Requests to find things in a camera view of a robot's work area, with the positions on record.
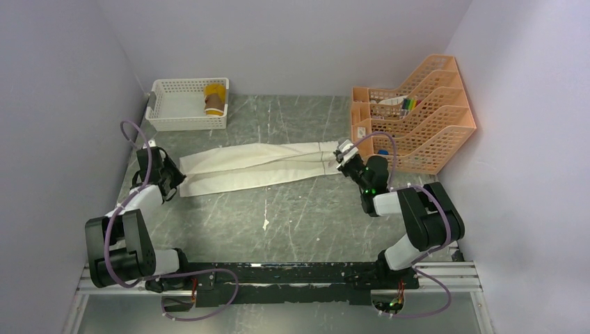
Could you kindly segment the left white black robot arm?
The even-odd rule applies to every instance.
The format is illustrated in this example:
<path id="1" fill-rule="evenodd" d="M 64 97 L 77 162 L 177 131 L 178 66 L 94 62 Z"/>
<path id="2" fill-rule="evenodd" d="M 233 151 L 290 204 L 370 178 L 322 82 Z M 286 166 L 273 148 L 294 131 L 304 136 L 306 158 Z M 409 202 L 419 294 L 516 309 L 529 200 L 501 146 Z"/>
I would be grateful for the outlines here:
<path id="1" fill-rule="evenodd" d="M 175 289 L 189 286 L 193 270 L 181 261 L 177 249 L 156 250 L 152 245 L 146 223 L 155 209 L 172 200 L 186 176 L 168 153 L 158 146 L 150 148 L 151 169 L 148 169 L 148 149 L 136 153 L 139 170 L 132 178 L 131 200 L 121 210 L 92 218 L 85 224 L 90 279 L 98 288 L 115 285 L 104 259 L 104 245 L 109 246 L 109 258 L 120 280 L 132 284 L 135 280 L 164 275 Z"/>

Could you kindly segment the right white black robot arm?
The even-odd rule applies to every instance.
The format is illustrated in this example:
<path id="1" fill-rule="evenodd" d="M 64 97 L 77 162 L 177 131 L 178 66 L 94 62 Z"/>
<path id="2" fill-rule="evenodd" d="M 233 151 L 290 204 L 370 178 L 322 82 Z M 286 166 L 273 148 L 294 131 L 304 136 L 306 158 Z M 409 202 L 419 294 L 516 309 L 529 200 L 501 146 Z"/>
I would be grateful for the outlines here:
<path id="1" fill-rule="evenodd" d="M 384 288 L 394 287 L 403 274 L 426 254 L 463 237 L 461 217 L 439 182 L 393 190 L 384 157 L 363 161 L 359 154 L 336 152 L 337 170 L 358 185 L 361 207 L 370 217 L 401 215 L 405 234 L 381 251 L 372 277 Z"/>

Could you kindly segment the white towel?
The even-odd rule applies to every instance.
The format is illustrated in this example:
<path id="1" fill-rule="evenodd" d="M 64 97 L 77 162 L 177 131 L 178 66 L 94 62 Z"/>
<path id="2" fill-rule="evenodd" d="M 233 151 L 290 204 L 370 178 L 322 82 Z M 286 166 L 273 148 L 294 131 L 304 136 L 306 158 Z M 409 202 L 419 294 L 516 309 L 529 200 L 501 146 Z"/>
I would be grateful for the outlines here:
<path id="1" fill-rule="evenodd" d="M 254 189 L 337 174 L 337 141 L 214 148 L 180 158 L 183 198 Z"/>

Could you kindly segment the yellow brown bear towel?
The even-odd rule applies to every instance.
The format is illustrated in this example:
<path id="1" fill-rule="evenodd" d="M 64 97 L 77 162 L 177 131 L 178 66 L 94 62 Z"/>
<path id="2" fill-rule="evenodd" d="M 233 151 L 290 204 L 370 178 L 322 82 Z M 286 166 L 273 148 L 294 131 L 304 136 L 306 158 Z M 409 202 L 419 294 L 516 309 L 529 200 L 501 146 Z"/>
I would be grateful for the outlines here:
<path id="1" fill-rule="evenodd" d="M 226 88 L 221 83 L 211 83 L 203 90 L 205 114 L 207 116 L 223 116 L 225 110 Z"/>

